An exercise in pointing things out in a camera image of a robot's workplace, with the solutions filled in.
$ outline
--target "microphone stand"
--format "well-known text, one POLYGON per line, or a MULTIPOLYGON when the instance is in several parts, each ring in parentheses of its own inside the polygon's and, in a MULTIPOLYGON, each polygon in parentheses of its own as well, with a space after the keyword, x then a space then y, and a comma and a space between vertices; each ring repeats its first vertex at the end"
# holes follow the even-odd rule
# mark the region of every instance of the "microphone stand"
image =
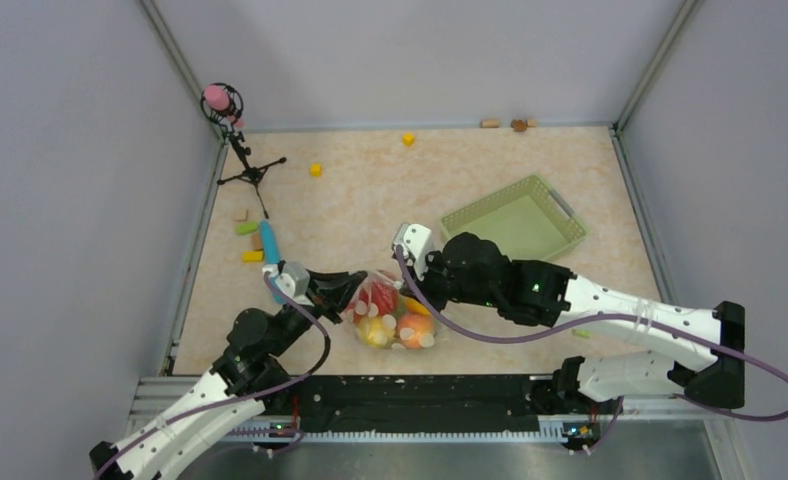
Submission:
POLYGON ((253 185, 253 188, 256 190, 256 196, 259 197, 259 203, 262 206, 262 212, 264 212, 264 218, 270 219, 270 215, 267 213, 267 209, 264 208, 264 200, 261 198, 261 194, 259 193, 259 184, 264 179, 264 175, 267 173, 267 170, 280 163, 285 163, 288 161, 287 158, 282 157, 275 162, 270 162, 267 165, 262 165, 261 167, 251 167, 250 163, 247 161, 247 156, 250 155, 252 152, 250 147, 245 147, 241 142, 244 142, 244 133, 238 132, 235 130, 229 131, 224 129, 223 130, 223 138, 229 141, 229 144, 232 146, 232 150, 235 151, 235 154, 238 155, 238 159, 241 160, 241 164, 244 165, 244 171, 239 173, 238 175, 231 176, 229 178, 222 178, 217 181, 218 185, 223 185, 226 182, 231 182, 232 180, 241 180, 253 185))

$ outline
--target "white cable tie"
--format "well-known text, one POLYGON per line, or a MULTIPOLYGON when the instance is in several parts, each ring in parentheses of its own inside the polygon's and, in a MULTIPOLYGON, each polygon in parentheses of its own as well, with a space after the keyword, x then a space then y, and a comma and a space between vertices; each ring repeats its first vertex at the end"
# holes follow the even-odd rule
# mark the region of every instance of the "white cable tie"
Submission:
POLYGON ((156 422, 156 430, 163 433, 168 439, 173 440, 176 437, 176 433, 170 428, 170 425, 167 424, 167 419, 164 418, 163 414, 156 415, 155 418, 156 422))
POLYGON ((639 298, 638 303, 635 306, 635 322, 633 323, 633 331, 630 333, 629 337, 627 337, 627 343, 635 343, 635 339, 638 337, 638 326, 641 324, 642 319, 646 320, 646 327, 644 330, 644 335, 650 333, 651 322, 653 320, 650 319, 650 302, 639 298))

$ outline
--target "pink microphone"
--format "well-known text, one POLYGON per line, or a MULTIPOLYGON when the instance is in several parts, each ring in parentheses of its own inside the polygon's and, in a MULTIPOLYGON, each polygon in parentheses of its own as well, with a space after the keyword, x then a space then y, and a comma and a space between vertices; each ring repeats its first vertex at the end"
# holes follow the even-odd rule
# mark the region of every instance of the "pink microphone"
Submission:
POLYGON ((229 95, 217 85, 209 85, 203 92, 203 97, 209 107, 217 112, 222 112, 229 108, 229 95))
POLYGON ((203 98, 206 104, 212 108, 218 115, 229 120, 229 123, 235 128, 244 128, 244 119, 237 118, 235 113, 235 105, 229 94, 220 85, 209 85, 203 91, 203 98))

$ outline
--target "white robotic arm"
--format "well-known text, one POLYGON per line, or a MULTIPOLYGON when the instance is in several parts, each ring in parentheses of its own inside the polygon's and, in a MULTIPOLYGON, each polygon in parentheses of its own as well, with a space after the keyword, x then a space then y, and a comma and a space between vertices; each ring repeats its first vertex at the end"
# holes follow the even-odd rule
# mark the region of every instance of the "white robotic arm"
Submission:
POLYGON ((567 359, 554 373, 563 398, 570 388, 597 402, 621 395, 680 393, 710 407, 744 404, 743 362, 646 323, 743 351, 740 305, 723 302, 715 310, 689 309, 639 298, 547 262, 510 260, 493 242, 469 233, 457 235, 439 251, 432 244, 432 232, 419 224, 400 227, 392 242, 392 249, 398 247, 406 252, 421 292, 439 311, 447 301, 484 305, 515 323, 551 328, 594 315, 636 318, 604 319, 585 327, 649 350, 567 359))
MULTIPOLYGON (((403 224, 392 247, 405 252, 408 273, 439 311, 448 301, 471 303, 494 307, 502 317, 521 325, 551 328, 568 328, 570 322, 592 315, 624 316, 625 320, 604 319, 586 328, 649 351, 566 359, 551 381, 535 383, 531 401, 539 405, 539 413, 587 412, 593 403, 623 395, 683 393, 710 407, 743 405, 743 362, 652 329, 643 320, 743 350, 744 309, 739 305, 724 302, 715 310, 698 310, 641 299, 598 285, 564 267, 509 260, 494 243, 472 234, 460 234, 438 251, 432 244, 432 232, 418 224, 403 224), (627 317, 637 321, 626 321, 627 317)), ((227 336, 229 346, 223 355, 182 398, 140 432, 113 444, 101 442, 91 450, 91 461, 98 470, 95 478, 177 478, 235 427, 262 414, 269 403, 285 401, 280 395, 245 400, 250 394, 297 383, 322 364, 329 351, 328 336, 318 365, 302 378, 292 380, 276 357, 310 328, 309 316, 340 322, 340 312, 367 273, 319 274, 296 262, 268 265, 265 272, 279 291, 305 311, 285 306, 275 315, 255 308, 241 312, 227 336)))

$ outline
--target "brown object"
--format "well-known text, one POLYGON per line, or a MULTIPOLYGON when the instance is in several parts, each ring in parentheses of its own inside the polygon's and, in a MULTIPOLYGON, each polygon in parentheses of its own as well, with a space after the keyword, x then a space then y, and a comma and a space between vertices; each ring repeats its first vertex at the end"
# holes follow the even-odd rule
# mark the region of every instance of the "brown object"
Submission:
POLYGON ((516 132, 525 132, 526 131, 526 121, 524 120, 512 120, 512 130, 516 132))
POLYGON ((253 232, 250 238, 253 240, 253 250, 261 250, 264 248, 261 244, 261 232, 253 232))
POLYGON ((500 127, 500 119, 499 118, 486 118, 479 124, 482 128, 498 128, 500 127))

